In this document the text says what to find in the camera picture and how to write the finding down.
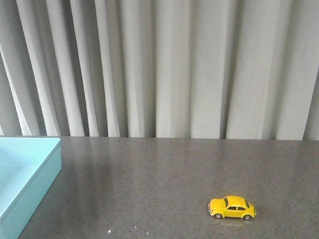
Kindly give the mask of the yellow toy beetle car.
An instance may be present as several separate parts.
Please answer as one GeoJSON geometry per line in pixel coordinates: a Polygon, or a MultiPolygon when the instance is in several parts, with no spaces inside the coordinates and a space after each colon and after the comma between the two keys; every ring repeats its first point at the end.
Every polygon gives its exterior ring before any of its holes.
{"type": "Polygon", "coordinates": [[[255,206],[240,196],[229,195],[221,199],[214,198],[207,204],[208,213],[216,219],[240,218],[250,220],[255,218],[255,206]]]}

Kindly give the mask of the light blue storage box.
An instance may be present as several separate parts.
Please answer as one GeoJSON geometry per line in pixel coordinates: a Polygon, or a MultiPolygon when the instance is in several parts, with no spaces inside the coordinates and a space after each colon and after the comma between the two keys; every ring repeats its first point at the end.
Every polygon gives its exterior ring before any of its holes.
{"type": "Polygon", "coordinates": [[[0,139],[0,237],[16,239],[62,168],[59,138],[0,139]]]}

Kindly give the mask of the grey pleated curtain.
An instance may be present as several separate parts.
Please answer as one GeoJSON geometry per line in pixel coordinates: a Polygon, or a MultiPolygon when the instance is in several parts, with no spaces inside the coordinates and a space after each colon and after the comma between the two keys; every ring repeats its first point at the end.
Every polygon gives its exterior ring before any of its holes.
{"type": "Polygon", "coordinates": [[[316,0],[3,0],[0,133],[317,140],[316,0]]]}

